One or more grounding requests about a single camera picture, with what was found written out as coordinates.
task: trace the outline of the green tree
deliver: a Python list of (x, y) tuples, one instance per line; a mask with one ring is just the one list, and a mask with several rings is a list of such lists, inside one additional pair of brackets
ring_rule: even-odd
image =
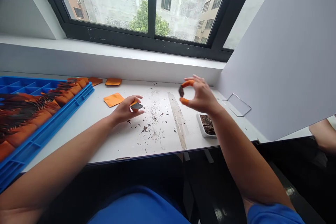
[[(129, 23), (129, 28), (138, 32), (148, 32), (148, 1), (142, 0), (140, 8), (136, 11), (136, 16)], [(165, 19), (156, 14), (155, 34), (168, 36), (170, 33), (169, 24)]]

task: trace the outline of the blue plastic tray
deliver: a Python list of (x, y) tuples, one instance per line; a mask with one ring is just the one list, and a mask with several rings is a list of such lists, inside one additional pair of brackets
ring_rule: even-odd
[[(64, 81), (66, 80), (1, 76), (0, 93), (41, 95), (41, 92), (47, 93), (50, 89), (57, 88), (59, 82)], [(5, 190), (12, 180), (30, 163), (93, 91), (94, 89), (90, 82), (81, 92), (75, 95), (63, 108), (0, 163), (0, 193)]]

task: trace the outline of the blue sleeve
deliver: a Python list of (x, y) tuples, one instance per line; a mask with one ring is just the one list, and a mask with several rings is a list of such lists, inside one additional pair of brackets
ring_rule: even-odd
[(253, 205), (247, 214), (247, 223), (249, 224), (304, 224), (300, 215), (287, 206), (274, 205)]

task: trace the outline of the forearm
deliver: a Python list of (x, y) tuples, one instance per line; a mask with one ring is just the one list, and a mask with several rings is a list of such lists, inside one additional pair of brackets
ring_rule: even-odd
[(263, 204), (280, 203), (294, 209), (273, 170), (226, 110), (220, 106), (209, 116), (241, 194)]
[(111, 116), (83, 131), (0, 195), (0, 210), (46, 207), (87, 164), (115, 126)]

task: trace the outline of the white desk surface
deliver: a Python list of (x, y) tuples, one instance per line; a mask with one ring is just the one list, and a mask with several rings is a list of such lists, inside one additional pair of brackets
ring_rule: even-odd
[[(0, 76), (22, 76), (33, 78), (67, 79), (68, 76), (40, 75), (28, 73), (0, 72)], [(99, 163), (119, 160), (123, 158), (140, 158), (145, 156), (177, 153), (182, 149), (172, 108), (168, 99), (168, 92), (179, 99), (177, 83), (144, 82), (123, 80), (120, 86), (107, 87), (104, 83), (94, 87), (95, 91), (72, 115), (64, 126), (54, 135), (47, 145), (36, 155), (30, 164), (23, 170), (28, 171), (43, 158), (51, 154), (57, 148), (71, 140), (73, 137), (111, 114), (115, 107), (109, 108), (103, 98), (114, 93), (120, 93), (124, 98), (130, 95), (142, 95), (142, 105), (146, 113), (131, 119), (130, 123), (119, 124), (109, 135), (107, 141), (97, 151), (89, 163)], [(221, 94), (213, 90), (216, 98), (228, 113), (234, 118), (250, 141), (259, 140), (260, 143), (268, 142), (260, 136), (254, 127), (244, 118), (235, 114), (224, 104)], [(194, 90), (192, 87), (184, 89), (184, 97), (192, 99)], [(196, 119), (196, 111), (182, 105), (179, 101), (182, 115), (185, 120), (183, 131), (185, 133), (186, 151), (218, 146), (217, 139), (205, 139), (201, 135), (200, 127)], [(144, 126), (149, 132), (142, 132)], [(294, 132), (281, 140), (310, 136), (308, 128)]]

